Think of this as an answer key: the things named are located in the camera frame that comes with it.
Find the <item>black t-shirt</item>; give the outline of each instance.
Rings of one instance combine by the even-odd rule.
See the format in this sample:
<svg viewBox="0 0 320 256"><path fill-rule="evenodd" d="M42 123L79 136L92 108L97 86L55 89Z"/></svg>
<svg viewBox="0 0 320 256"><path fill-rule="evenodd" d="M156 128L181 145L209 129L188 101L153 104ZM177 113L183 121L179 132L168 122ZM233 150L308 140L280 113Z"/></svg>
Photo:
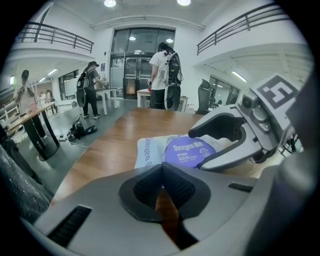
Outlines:
<svg viewBox="0 0 320 256"><path fill-rule="evenodd" d="M90 85L86 88L87 90L94 90L95 89L95 78L99 75L95 68L91 68L88 71Z"/></svg>

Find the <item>black metal railing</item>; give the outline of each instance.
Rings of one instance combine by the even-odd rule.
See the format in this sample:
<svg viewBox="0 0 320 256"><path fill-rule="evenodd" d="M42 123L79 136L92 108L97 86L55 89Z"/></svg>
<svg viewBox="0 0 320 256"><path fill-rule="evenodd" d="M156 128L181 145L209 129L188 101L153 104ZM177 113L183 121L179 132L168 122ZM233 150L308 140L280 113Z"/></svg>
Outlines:
<svg viewBox="0 0 320 256"><path fill-rule="evenodd" d="M37 22L28 22L15 38L15 42L60 45L90 53L94 45L93 42L79 35Z"/></svg>
<svg viewBox="0 0 320 256"><path fill-rule="evenodd" d="M250 31L252 28L263 24L287 20L290 20L289 16L275 3L260 6L228 22L202 40L197 45L197 55L210 46L216 45L218 42L239 32Z"/></svg>

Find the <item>gray floor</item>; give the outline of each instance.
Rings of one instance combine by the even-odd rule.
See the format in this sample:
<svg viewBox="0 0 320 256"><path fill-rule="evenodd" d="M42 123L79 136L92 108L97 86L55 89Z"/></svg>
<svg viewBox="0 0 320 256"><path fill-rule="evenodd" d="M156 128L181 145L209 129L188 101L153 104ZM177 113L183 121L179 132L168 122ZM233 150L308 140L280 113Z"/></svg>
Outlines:
<svg viewBox="0 0 320 256"><path fill-rule="evenodd" d="M110 128L119 117L137 107L137 101L134 99L121 99L118 100L118 102L118 108L113 108L113 100L108 100L108 115L104 115L102 101L98 101L98 112L102 116L97 120L94 120L92 109L89 106L88 112L90 117L87 119L81 118L81 121L85 129L93 125L97 126L97 132L82 137L81 139L76 139L74 142L82 146L90 146L99 136ZM72 127L72 123L77 120L78 117L79 109L76 107L50 119L50 124L54 134L60 135L67 132ZM26 138L21 142L18 145L18 148L25 160L37 173L43 185L53 193L56 193L68 171L86 151L86 148L72 145L68 141L65 141L60 143L58 151L50 159L47 161L40 161L39 154L29 138Z"/></svg>

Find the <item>round ceiling light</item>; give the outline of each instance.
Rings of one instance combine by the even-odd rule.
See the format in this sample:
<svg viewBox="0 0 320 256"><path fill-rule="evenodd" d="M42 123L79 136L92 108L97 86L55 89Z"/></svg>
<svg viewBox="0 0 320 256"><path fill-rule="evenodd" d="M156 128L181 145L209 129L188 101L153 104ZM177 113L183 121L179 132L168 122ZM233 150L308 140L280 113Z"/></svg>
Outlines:
<svg viewBox="0 0 320 256"><path fill-rule="evenodd" d="M191 3L191 0L177 0L178 4L181 6L188 6Z"/></svg>
<svg viewBox="0 0 320 256"><path fill-rule="evenodd" d="M105 0L104 5L106 7L114 7L117 4L115 0Z"/></svg>

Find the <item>power strip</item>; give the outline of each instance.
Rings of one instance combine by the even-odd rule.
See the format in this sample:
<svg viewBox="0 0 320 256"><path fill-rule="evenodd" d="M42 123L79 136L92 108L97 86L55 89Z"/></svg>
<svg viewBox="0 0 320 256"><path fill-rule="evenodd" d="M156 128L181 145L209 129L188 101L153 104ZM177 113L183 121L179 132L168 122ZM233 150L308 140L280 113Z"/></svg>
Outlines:
<svg viewBox="0 0 320 256"><path fill-rule="evenodd" d="M61 134L60 136L58 136L58 141L65 142L66 140L67 140L66 134Z"/></svg>

